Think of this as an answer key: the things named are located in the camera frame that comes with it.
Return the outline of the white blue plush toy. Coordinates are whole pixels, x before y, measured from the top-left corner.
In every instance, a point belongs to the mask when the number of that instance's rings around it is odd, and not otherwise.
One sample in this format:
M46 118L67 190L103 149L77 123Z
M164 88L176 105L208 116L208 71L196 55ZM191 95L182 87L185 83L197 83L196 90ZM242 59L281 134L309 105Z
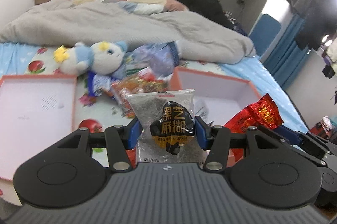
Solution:
M78 42L72 48L60 46L54 51L54 60L61 73L79 76L92 71L108 75L121 66L126 51L127 44L123 41L100 41L91 46Z

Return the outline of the grey duvet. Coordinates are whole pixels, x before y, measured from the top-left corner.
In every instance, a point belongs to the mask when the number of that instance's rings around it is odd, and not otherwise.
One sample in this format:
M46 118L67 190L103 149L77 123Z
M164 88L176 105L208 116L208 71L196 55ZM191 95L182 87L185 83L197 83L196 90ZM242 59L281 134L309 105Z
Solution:
M123 9L120 2L98 0L80 5L51 0L34 6L2 29L1 42L8 41L46 46L124 41L129 50L177 41L184 59L225 64L256 54L249 37L195 12L138 15Z

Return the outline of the black clothing on bed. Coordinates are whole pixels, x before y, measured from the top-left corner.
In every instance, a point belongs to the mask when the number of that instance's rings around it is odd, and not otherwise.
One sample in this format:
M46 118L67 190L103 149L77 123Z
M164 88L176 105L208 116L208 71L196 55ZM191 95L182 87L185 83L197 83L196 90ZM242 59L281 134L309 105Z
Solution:
M196 12L205 18L234 30L231 22L223 13L219 0L177 0L184 4L190 11Z

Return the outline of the shiny red foil packet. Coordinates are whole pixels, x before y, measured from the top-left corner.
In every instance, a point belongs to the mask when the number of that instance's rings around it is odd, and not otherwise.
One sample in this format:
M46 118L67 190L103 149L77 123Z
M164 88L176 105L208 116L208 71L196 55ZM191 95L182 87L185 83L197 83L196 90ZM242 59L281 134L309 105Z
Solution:
M279 109L268 93L257 102L250 104L249 112L259 125L269 129L276 129L283 124Z

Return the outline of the orange dried meat packet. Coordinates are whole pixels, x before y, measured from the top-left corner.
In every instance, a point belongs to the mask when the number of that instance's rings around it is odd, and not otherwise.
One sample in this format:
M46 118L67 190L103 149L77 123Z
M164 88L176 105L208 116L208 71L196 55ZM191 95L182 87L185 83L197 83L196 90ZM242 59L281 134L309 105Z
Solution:
M124 116L133 116L132 107L130 106L127 96L144 92L145 81L142 79L124 79L115 81L111 84L111 92L114 99L120 106Z

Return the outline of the blue curtain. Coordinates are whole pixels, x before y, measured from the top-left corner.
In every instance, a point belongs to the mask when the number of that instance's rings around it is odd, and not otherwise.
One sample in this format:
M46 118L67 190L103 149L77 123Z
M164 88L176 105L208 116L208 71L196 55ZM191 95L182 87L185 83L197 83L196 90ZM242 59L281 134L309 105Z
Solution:
M295 40L305 22L298 14L293 15L278 44L263 63L283 90L295 80L310 52L307 46L300 49Z

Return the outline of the orange box lid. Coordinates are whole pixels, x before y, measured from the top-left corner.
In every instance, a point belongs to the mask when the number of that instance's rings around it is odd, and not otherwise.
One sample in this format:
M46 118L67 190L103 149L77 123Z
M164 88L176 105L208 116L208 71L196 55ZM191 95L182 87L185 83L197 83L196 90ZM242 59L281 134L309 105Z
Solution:
M1 178L74 129L76 77L7 75L1 78Z

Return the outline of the blue white snack wrapper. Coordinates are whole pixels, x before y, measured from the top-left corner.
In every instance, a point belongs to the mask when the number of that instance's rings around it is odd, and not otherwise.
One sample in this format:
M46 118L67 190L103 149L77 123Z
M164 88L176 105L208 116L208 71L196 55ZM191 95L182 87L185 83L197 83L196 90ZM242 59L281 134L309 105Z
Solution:
M87 88L88 95L99 97L103 92L109 92L112 84L112 77L108 75L100 75L93 71L88 72Z

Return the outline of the black sesame paste packet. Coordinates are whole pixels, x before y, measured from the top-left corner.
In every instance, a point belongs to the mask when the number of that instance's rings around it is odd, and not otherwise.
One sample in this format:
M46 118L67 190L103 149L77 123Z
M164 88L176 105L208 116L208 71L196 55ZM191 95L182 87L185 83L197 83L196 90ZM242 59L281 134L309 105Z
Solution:
M194 89L127 95L143 132L136 143L136 162L205 162L197 142Z

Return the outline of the long red snack packet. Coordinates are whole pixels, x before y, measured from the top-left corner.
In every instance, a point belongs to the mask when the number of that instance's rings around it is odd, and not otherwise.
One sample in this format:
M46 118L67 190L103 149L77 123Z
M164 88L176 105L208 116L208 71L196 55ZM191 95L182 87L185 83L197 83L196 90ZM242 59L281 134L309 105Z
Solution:
M248 127L256 127L257 125L258 122L250 106L245 107L225 123L225 127L231 130L232 133L245 133Z

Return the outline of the orange storage box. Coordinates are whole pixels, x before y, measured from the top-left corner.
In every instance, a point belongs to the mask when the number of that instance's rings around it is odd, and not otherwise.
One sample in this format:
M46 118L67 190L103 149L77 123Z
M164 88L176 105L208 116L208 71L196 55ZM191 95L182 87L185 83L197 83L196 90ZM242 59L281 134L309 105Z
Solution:
M208 151L199 147L197 138L173 141L168 145L164 139L155 140L150 125L161 117L167 118L171 110L167 102L183 106L191 116L200 116L207 125L225 125L232 117L261 95L247 80L223 76L212 72L188 68L176 68L163 92L138 93L127 96L143 133L134 137L136 162L197 162L203 165Z

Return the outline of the blue chair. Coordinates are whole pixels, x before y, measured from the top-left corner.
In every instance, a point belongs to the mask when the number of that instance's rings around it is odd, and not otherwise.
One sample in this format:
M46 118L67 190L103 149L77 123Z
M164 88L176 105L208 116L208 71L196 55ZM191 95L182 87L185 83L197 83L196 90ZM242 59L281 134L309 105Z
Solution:
M269 14L263 14L259 18L249 34L258 56L263 56L280 30L281 24Z

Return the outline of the hanging dark clothes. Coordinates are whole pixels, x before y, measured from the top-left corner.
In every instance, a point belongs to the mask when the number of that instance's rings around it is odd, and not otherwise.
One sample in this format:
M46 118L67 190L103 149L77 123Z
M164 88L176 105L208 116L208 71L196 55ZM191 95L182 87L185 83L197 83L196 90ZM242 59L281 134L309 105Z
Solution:
M294 0L293 9L304 19L295 41L301 49L318 50L322 39L336 32L336 0Z

